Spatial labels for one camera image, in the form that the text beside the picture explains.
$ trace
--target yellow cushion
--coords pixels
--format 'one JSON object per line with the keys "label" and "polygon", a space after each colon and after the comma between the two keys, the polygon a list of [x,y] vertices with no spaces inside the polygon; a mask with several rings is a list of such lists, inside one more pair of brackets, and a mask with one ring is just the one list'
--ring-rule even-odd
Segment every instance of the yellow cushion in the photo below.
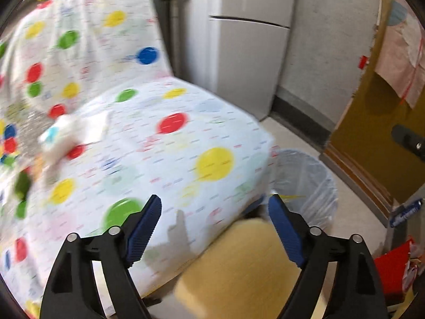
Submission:
{"label": "yellow cushion", "polygon": [[[198,319],[276,319],[300,270],[270,223],[234,223],[180,276],[176,298]],[[321,296],[312,318],[322,318]]]}

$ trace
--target plastic bag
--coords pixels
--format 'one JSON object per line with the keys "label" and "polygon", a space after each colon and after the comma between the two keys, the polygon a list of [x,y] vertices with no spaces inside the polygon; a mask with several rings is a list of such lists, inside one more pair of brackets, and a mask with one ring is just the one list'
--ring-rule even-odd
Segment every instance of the plastic bag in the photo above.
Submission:
{"label": "plastic bag", "polygon": [[299,150],[282,149],[278,155],[275,190],[290,211],[309,226],[326,228],[337,209],[337,189],[329,169]]}

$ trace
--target blue can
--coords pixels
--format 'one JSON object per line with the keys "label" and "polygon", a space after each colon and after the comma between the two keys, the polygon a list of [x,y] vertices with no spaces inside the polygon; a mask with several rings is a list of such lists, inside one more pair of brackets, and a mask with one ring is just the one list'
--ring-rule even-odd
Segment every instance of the blue can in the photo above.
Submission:
{"label": "blue can", "polygon": [[390,227],[395,228],[404,221],[407,221],[412,215],[418,212],[423,204],[424,199],[418,199],[407,206],[402,212],[390,219]]}

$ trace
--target gray wall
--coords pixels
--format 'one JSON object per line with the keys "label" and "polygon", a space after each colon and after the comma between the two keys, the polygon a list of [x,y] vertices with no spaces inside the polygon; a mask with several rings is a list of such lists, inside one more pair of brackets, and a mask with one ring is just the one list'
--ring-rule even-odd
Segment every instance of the gray wall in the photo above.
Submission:
{"label": "gray wall", "polygon": [[277,96],[332,130],[358,86],[379,0],[296,0]]}

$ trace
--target floor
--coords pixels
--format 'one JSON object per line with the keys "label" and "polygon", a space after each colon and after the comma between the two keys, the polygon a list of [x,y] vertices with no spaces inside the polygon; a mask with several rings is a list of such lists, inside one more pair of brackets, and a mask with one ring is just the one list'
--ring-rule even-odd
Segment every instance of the floor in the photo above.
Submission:
{"label": "floor", "polygon": [[[273,134],[281,148],[295,148],[314,157],[319,156],[317,150],[272,118],[265,119],[261,124]],[[352,234],[358,233],[363,236],[371,254],[378,255],[385,239],[385,227],[339,177],[335,175],[334,179],[339,196],[338,209],[333,225],[327,233],[343,238],[349,238]],[[323,288],[325,297],[329,296],[332,289],[335,267],[335,263],[329,264]],[[160,319],[195,319],[173,295],[167,296],[161,304],[152,306],[149,311]]]}

